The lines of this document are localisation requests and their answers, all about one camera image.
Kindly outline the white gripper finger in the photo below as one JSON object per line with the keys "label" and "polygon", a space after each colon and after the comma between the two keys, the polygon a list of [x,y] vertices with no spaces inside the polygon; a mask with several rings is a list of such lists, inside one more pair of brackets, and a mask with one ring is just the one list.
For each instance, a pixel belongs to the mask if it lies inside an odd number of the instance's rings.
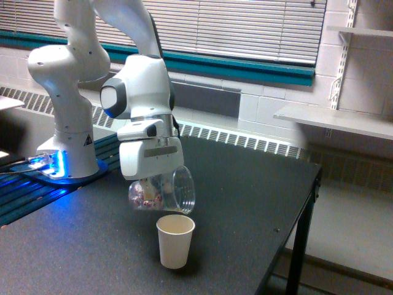
{"label": "white gripper finger", "polygon": [[162,175],[162,184],[161,188],[164,194],[172,194],[173,193],[173,176],[171,173],[166,173]]}
{"label": "white gripper finger", "polygon": [[144,178],[142,180],[143,196],[144,200],[154,200],[156,197],[156,187],[151,183],[150,178]]}

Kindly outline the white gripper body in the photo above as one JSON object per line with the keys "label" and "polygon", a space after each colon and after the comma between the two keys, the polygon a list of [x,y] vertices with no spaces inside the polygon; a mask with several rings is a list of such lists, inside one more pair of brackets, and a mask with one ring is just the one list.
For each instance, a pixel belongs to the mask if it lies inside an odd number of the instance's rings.
{"label": "white gripper body", "polygon": [[118,129],[119,159],[127,180],[149,178],[183,166],[182,144],[168,119],[130,122]]}

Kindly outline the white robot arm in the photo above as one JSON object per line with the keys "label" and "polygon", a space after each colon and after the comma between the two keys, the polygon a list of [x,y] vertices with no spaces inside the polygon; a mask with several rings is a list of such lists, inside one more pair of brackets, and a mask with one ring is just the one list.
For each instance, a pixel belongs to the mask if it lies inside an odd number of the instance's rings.
{"label": "white robot arm", "polygon": [[[111,61],[96,34],[97,18],[125,33],[138,49],[113,77],[107,76]],[[105,79],[101,106],[109,117],[126,121],[117,132],[123,177],[140,180],[181,167],[184,156],[174,134],[171,81],[153,17],[143,2],[55,1],[54,19],[66,33],[67,44],[34,49],[28,69],[52,101],[55,129],[29,166],[53,183],[100,174],[92,105],[80,94],[79,84]]]}

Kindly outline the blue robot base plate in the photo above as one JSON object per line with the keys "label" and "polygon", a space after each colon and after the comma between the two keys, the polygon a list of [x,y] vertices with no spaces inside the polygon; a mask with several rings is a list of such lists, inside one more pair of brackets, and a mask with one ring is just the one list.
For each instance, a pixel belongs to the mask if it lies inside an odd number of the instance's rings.
{"label": "blue robot base plate", "polygon": [[52,179],[47,175],[39,172],[39,171],[31,171],[21,173],[23,176],[30,178],[34,181],[38,181],[40,183],[50,184],[54,186],[83,186],[88,183],[91,183],[101,177],[103,177],[108,171],[108,164],[104,161],[98,159],[97,160],[99,170],[94,175],[90,175],[84,178],[64,178],[64,179]]}

